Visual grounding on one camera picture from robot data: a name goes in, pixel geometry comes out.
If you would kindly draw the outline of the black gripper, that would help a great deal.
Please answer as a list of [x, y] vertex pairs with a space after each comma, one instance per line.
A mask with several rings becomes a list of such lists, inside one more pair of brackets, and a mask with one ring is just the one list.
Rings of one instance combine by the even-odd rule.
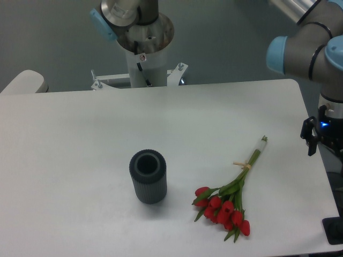
[[342, 153], [342, 118], [330, 117], [329, 108], [321, 105], [317, 120], [311, 116], [303, 121], [300, 137], [306, 141], [308, 155], [313, 156], [317, 150], [318, 137], [313, 135], [315, 126], [321, 143], [335, 153]]

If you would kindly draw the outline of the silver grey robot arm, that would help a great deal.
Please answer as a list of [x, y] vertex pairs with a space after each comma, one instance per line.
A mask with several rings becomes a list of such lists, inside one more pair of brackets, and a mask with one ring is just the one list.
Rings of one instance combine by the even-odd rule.
[[[275, 72], [322, 84], [317, 116], [303, 122], [301, 138], [308, 154], [318, 143], [342, 157], [342, 1], [274, 1], [299, 32], [276, 37], [266, 53]], [[178, 86], [187, 69], [166, 69], [165, 50], [174, 37], [170, 19], [157, 1], [102, 1], [90, 11], [97, 31], [116, 41], [126, 54], [132, 87]]]

